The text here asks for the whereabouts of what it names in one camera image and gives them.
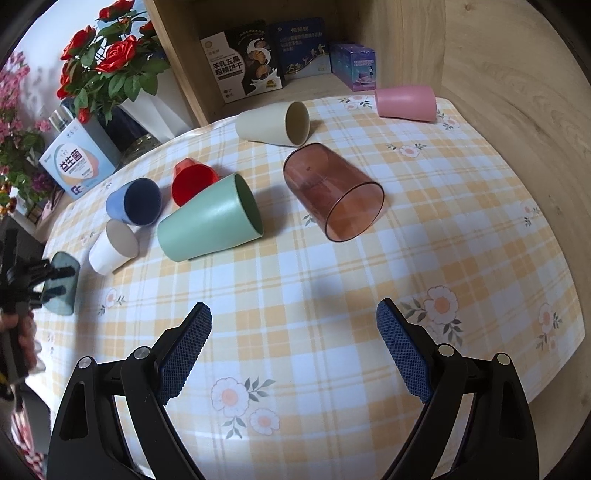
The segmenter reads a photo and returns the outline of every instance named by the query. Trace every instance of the red cup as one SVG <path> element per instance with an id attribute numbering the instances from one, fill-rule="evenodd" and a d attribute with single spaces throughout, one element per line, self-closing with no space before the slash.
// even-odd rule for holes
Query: red cup
<path id="1" fill-rule="evenodd" d="M 179 207 L 195 197 L 220 178 L 208 165 L 185 158 L 174 167 L 173 200 Z"/>

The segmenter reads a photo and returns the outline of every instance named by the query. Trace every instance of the product box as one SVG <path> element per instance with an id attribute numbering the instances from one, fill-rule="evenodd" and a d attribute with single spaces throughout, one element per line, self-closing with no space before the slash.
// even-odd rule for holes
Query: product box
<path id="1" fill-rule="evenodd" d="M 375 90 L 375 50 L 354 43 L 330 45 L 332 72 L 354 92 Z"/>
<path id="2" fill-rule="evenodd" d="M 259 20 L 201 41 L 226 103 L 283 88 L 277 52 Z"/>
<path id="3" fill-rule="evenodd" d="M 330 56 L 320 17 L 280 22 L 269 27 L 286 80 L 330 73 Z"/>
<path id="4" fill-rule="evenodd" d="M 113 175 L 121 152 L 95 118 L 72 120 L 41 157 L 40 163 L 70 197 L 82 197 Z"/>

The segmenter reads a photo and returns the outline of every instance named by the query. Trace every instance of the white cup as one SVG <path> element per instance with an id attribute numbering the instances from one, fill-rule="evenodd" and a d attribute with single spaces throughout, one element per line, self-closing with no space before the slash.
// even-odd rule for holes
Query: white cup
<path id="1" fill-rule="evenodd" d="M 99 275 L 109 275 L 138 254 L 138 239 L 129 225 L 109 220 L 90 250 L 88 260 Z"/>
<path id="2" fill-rule="evenodd" d="M 242 112 L 236 133 L 243 140 L 300 147 L 310 135 L 310 114 L 301 102 L 280 102 Z"/>

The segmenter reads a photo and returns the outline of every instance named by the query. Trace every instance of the human hand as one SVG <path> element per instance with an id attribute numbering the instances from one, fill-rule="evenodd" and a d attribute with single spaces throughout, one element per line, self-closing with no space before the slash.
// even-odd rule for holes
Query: human hand
<path id="1" fill-rule="evenodd" d="M 25 356 L 25 363 L 29 370 L 37 366 L 35 354 L 35 333 L 37 328 L 33 321 L 33 313 L 29 312 L 26 317 L 18 321 L 17 314 L 3 313 L 0 317 L 0 333 L 10 330 L 18 325 L 18 343 Z"/>

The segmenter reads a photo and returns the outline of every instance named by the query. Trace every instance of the vase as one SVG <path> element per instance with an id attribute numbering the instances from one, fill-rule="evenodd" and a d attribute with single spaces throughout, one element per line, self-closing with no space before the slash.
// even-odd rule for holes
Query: vase
<path id="1" fill-rule="evenodd" d="M 121 108 L 161 143 L 193 129 L 187 104 L 171 69 L 158 75 L 155 96 L 142 90 L 135 102 L 127 99 Z"/>

